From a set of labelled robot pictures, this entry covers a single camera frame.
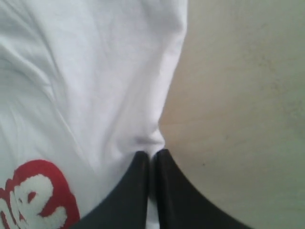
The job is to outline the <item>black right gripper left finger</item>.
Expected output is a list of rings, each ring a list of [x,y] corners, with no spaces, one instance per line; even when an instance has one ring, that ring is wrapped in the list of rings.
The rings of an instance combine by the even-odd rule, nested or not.
[[[149,156],[135,153],[126,173],[105,200],[74,229],[144,229],[149,195]]]

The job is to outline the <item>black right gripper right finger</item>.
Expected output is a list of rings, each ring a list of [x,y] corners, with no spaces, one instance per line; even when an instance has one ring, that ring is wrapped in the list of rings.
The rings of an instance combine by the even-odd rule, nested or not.
[[[245,228],[245,224],[219,209],[190,183],[169,150],[159,151],[153,161],[160,228]]]

